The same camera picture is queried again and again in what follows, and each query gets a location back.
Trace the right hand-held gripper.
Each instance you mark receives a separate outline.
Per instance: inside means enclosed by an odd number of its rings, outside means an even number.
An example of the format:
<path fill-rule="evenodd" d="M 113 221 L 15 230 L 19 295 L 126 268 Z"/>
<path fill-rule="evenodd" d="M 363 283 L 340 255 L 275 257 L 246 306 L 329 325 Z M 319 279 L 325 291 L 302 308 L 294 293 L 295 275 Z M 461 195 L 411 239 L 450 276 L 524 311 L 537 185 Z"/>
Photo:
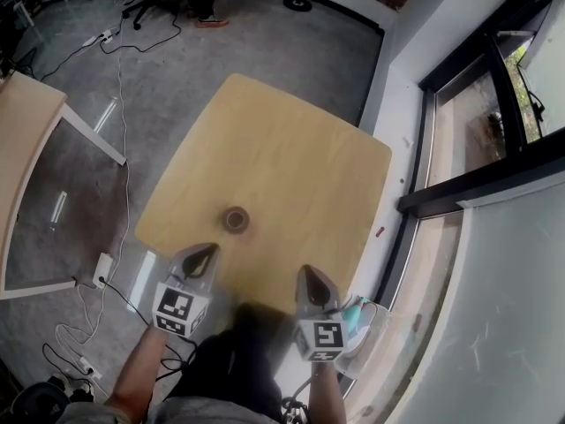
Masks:
<path fill-rule="evenodd" d="M 296 302 L 293 341 L 301 359 L 334 362 L 345 350 L 345 321 L 335 284 L 321 270 L 304 265 L 298 272 Z"/>

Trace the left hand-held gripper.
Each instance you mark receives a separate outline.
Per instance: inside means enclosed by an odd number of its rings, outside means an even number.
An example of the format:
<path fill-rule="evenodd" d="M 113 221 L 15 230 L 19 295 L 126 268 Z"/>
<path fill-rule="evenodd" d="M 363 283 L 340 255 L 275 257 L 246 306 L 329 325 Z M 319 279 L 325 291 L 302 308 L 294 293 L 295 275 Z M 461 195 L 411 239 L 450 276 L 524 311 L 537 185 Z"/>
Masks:
<path fill-rule="evenodd" d="M 170 275 L 155 290 L 152 316 L 156 328 L 188 338 L 199 327 L 212 300 L 219 260 L 216 243 L 190 246 L 173 257 Z"/>

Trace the brown tape roll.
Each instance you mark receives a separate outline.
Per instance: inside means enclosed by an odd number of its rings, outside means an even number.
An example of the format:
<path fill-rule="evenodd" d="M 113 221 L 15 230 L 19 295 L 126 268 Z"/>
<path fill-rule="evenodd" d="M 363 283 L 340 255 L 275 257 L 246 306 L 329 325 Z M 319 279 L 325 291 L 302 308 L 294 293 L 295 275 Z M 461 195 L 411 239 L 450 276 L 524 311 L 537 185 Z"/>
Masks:
<path fill-rule="evenodd" d="M 241 207 L 226 208 L 221 215 L 224 230 L 231 234 L 241 234 L 246 231 L 250 223 L 248 212 Z"/>

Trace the person's right forearm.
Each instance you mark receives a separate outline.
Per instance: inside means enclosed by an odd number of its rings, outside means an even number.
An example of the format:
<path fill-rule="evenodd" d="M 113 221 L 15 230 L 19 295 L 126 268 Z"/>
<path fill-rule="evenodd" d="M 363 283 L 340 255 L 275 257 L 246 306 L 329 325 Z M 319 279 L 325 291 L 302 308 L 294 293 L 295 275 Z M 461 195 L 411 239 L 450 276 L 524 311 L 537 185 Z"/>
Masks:
<path fill-rule="evenodd" d="M 308 410 L 310 424 L 346 424 L 343 395 L 333 363 L 312 364 Z"/>

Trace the person's left forearm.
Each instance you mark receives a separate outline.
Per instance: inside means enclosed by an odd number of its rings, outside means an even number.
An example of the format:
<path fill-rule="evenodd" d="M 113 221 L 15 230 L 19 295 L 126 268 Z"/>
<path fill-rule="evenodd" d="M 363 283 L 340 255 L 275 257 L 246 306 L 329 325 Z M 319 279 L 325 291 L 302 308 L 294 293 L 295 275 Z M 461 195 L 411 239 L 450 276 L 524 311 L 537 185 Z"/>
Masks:
<path fill-rule="evenodd" d="M 140 424 L 150 405 L 168 334 L 150 325 L 125 362 L 108 406 L 123 412 L 131 424 Z"/>

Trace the clear plastic bag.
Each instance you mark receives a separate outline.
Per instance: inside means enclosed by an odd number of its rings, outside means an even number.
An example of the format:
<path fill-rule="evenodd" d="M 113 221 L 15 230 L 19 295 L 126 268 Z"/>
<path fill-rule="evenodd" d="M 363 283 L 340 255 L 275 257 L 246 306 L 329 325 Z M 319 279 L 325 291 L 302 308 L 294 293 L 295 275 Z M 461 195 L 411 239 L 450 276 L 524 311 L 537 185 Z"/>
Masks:
<path fill-rule="evenodd" d="M 376 305 L 378 311 L 364 343 L 350 357 L 345 354 L 347 342 L 343 354 L 335 362 L 338 372 L 353 380 L 358 379 L 370 358 L 379 350 L 391 322 L 391 313 L 385 307 Z"/>

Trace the white power strip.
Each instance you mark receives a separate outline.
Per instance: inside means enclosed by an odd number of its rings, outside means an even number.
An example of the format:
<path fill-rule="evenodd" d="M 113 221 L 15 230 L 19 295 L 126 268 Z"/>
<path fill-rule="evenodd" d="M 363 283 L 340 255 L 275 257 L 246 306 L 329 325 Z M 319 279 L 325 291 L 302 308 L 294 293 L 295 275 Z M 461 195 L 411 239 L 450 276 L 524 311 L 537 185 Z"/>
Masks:
<path fill-rule="evenodd" d="M 101 253 L 93 275 L 93 284 L 97 289 L 102 289 L 109 279 L 113 265 L 113 258 L 106 253 Z"/>
<path fill-rule="evenodd" d="M 109 42 L 113 37 L 113 33 L 111 29 L 107 29 L 104 32 L 102 32 L 101 34 L 97 35 L 97 36 L 92 36 L 91 38 L 87 39 L 82 46 L 83 47 L 89 47 L 93 44 L 95 44 L 96 42 Z"/>
<path fill-rule="evenodd" d="M 80 357 L 79 363 L 84 368 L 86 375 L 91 377 L 93 380 L 100 380 L 102 378 L 101 373 L 94 368 L 94 366 L 86 358 Z"/>

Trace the person's black trousers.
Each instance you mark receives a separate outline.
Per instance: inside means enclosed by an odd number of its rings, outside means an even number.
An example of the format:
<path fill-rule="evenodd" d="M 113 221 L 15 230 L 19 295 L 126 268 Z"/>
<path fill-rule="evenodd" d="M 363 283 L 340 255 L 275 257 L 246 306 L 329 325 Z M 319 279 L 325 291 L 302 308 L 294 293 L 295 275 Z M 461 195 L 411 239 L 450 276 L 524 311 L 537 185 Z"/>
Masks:
<path fill-rule="evenodd" d="M 259 308 L 240 305 L 229 329 L 206 338 L 168 397 L 231 402 L 281 423 L 283 398 L 267 359 Z"/>

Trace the person's light shirt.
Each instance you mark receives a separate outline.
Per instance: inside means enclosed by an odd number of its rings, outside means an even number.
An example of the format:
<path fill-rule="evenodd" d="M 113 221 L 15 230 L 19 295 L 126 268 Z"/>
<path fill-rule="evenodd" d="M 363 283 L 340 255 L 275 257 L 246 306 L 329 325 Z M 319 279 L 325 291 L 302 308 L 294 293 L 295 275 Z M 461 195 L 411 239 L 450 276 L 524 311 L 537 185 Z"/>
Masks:
<path fill-rule="evenodd" d="M 96 403 L 68 405 L 56 424 L 132 424 L 116 407 Z M 146 424 L 278 424 L 241 405 L 207 397 L 174 397 L 152 409 Z"/>

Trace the black round container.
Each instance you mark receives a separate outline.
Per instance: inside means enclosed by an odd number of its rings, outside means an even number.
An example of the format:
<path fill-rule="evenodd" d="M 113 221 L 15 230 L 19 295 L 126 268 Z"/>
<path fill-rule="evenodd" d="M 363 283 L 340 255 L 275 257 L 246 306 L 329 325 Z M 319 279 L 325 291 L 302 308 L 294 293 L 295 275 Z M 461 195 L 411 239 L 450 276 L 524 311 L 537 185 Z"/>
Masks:
<path fill-rule="evenodd" d="M 18 394 L 11 412 L 17 424 L 57 424 L 70 403 L 56 385 L 38 382 Z"/>

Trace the light wooden table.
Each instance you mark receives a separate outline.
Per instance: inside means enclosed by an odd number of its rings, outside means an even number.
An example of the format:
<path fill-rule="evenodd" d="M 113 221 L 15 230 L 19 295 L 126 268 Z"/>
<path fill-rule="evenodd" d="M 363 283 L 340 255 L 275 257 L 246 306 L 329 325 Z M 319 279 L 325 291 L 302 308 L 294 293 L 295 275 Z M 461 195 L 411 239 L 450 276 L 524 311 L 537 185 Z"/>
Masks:
<path fill-rule="evenodd" d="M 34 166 L 57 124 L 64 120 L 118 165 L 115 150 L 67 103 L 67 95 L 20 72 L 0 79 L 0 300 L 72 289 L 76 281 L 44 281 L 7 289 L 11 237 Z"/>

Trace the black window frame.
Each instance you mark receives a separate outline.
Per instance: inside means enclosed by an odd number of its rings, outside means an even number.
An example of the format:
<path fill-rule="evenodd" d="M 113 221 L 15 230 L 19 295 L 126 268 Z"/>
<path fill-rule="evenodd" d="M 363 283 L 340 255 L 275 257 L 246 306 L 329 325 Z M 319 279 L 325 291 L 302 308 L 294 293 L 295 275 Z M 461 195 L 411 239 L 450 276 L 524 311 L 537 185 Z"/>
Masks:
<path fill-rule="evenodd" d="M 528 142 L 524 120 L 503 56 L 519 39 L 531 35 L 538 42 L 549 29 L 557 4 L 565 0 L 507 0 L 420 83 L 425 95 L 416 146 L 414 173 L 408 194 L 396 205 L 400 228 L 375 298 L 394 305 L 419 224 L 429 218 L 458 213 L 463 202 L 504 192 L 535 179 L 565 170 L 565 128 Z M 493 80 L 501 108 L 504 159 L 454 178 L 429 185 L 438 101 L 463 91 L 463 84 L 479 72 Z"/>

